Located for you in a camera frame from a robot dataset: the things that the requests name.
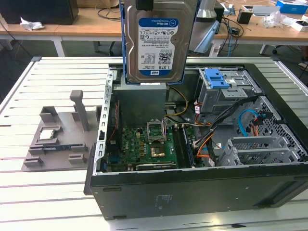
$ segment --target blue cable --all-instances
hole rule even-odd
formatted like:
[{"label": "blue cable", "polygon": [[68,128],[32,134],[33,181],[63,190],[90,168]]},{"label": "blue cable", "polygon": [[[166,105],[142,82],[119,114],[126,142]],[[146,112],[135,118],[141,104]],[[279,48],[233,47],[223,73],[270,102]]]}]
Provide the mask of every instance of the blue cable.
[{"label": "blue cable", "polygon": [[230,41],[229,41],[229,51],[228,51],[228,57],[229,57],[229,55],[230,55],[231,43],[232,43],[232,33],[231,33],[231,28],[230,28]]},{"label": "blue cable", "polygon": [[243,115],[245,112],[251,112],[251,113],[254,114],[256,117],[258,117],[258,116],[260,116],[260,115],[259,115],[256,111],[251,110],[251,109],[245,109],[245,110],[243,110],[243,111],[240,113],[239,118],[238,118],[238,120],[237,120],[237,122],[238,122],[238,124],[239,124],[239,128],[240,128],[240,130],[241,130],[241,132],[242,132],[242,134],[243,134],[244,136],[248,136],[248,135],[247,135],[247,132],[245,131],[245,129],[243,128],[243,125],[242,125],[242,115]]}]

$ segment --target table leg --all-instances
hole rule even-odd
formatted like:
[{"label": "table leg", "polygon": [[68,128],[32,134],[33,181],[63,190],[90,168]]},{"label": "table leg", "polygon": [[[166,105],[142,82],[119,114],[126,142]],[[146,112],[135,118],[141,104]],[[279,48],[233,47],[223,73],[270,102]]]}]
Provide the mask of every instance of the table leg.
[{"label": "table leg", "polygon": [[0,39],[0,44],[2,44],[8,51],[13,50],[13,47],[12,47],[11,42],[9,40]]},{"label": "table leg", "polygon": [[93,41],[94,51],[95,51],[96,53],[100,52],[100,50],[98,49],[98,46],[100,45],[99,43],[100,43],[100,42],[98,42],[98,41]]},{"label": "table leg", "polygon": [[220,41],[213,41],[209,57],[217,57],[221,47]]},{"label": "table leg", "polygon": [[53,39],[59,57],[66,57],[61,38]]},{"label": "table leg", "polygon": [[268,47],[268,45],[263,45],[259,53],[263,55]]}]

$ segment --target blue box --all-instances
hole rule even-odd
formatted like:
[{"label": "blue box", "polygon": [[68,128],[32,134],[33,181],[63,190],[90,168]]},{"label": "blue box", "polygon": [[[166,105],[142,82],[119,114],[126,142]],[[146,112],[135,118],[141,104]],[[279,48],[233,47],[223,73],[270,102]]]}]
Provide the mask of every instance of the blue box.
[{"label": "blue box", "polygon": [[280,6],[281,13],[305,14],[308,5],[300,1],[283,1],[279,0],[276,6]]}]

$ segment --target slatted metal surface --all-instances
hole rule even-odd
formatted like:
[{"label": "slatted metal surface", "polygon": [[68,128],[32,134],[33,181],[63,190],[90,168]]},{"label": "slatted metal surface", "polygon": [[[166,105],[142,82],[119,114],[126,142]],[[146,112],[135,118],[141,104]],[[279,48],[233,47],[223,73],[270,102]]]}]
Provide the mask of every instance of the slatted metal surface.
[{"label": "slatted metal surface", "polygon": [[[268,58],[204,58],[202,62],[237,63],[239,60],[249,60],[262,69],[291,105],[300,103],[297,98],[303,102],[303,91],[289,81],[291,78],[285,70]],[[81,89],[86,109],[94,110],[102,102],[108,64],[121,62],[121,58],[43,58],[31,63],[16,83],[0,106],[1,231],[225,230],[231,229],[230,224],[234,223],[246,225],[247,228],[241,228],[243,231],[290,231],[308,227],[308,191],[276,209],[106,222],[93,197],[83,194],[85,170],[21,172],[23,158],[40,121],[41,107],[54,105],[58,112],[73,111],[70,91]],[[200,58],[188,62],[200,62]],[[294,106],[298,115],[305,118],[305,111]]]}]

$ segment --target blue tab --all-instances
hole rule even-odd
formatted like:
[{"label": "blue tab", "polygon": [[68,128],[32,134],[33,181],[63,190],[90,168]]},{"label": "blue tab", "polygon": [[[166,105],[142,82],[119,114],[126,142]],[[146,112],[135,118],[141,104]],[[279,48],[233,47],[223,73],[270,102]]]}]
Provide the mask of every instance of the blue tab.
[{"label": "blue tab", "polygon": [[205,69],[204,74],[211,88],[229,88],[229,84],[218,69]]}]

